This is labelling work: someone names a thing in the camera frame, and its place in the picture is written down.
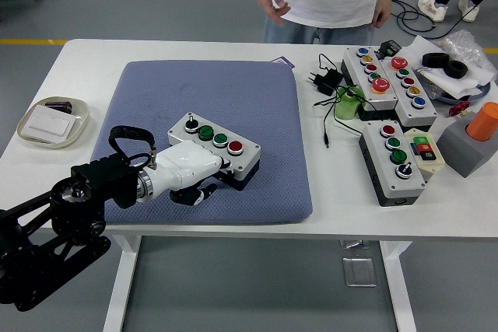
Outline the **person's left hand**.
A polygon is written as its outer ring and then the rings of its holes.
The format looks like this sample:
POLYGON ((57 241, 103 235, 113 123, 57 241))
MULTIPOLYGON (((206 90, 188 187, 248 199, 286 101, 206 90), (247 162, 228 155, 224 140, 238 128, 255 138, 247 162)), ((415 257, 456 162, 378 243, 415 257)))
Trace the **person's left hand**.
POLYGON ((390 18, 391 10, 392 0, 377 0, 371 23, 372 26, 380 29, 390 18))

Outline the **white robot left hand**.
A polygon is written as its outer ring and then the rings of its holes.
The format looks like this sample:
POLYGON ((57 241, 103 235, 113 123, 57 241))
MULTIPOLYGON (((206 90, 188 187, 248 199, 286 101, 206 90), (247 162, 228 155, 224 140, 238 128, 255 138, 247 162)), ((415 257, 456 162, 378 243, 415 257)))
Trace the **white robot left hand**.
POLYGON ((195 206, 216 190, 215 184, 200 189, 203 180, 229 166, 229 160, 192 140, 180 142, 159 152, 139 172, 138 201, 151 201, 168 190, 172 201, 195 206))

